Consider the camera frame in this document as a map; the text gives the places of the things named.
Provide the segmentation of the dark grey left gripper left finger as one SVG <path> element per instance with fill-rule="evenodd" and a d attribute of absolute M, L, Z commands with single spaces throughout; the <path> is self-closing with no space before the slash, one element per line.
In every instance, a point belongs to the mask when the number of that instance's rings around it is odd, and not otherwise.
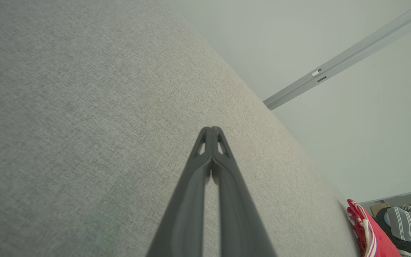
<path fill-rule="evenodd" d="M 204 188 L 210 177 L 210 127 L 199 132 L 147 252 L 148 257 L 201 257 Z"/>

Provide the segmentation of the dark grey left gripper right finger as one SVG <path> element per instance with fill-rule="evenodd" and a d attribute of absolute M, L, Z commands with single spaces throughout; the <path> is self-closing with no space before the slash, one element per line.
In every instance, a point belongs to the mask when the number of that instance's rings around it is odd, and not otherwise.
<path fill-rule="evenodd" d="M 219 191 L 220 256 L 275 257 L 264 223 L 220 127 L 213 127 L 213 179 Z"/>

